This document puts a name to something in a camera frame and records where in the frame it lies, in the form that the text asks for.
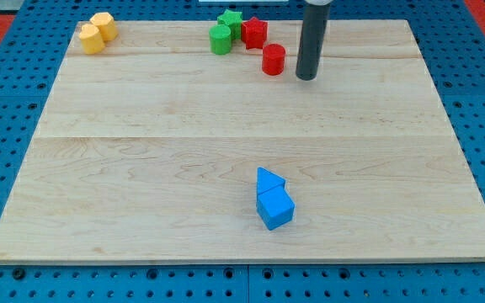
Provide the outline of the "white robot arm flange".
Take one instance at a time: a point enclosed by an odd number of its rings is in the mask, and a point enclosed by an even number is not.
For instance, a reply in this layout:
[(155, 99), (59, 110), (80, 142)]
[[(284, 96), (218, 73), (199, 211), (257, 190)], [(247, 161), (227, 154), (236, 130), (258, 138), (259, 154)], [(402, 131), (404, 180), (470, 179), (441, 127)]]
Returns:
[(326, 6), (332, 3), (333, 0), (305, 0), (306, 3), (315, 6)]

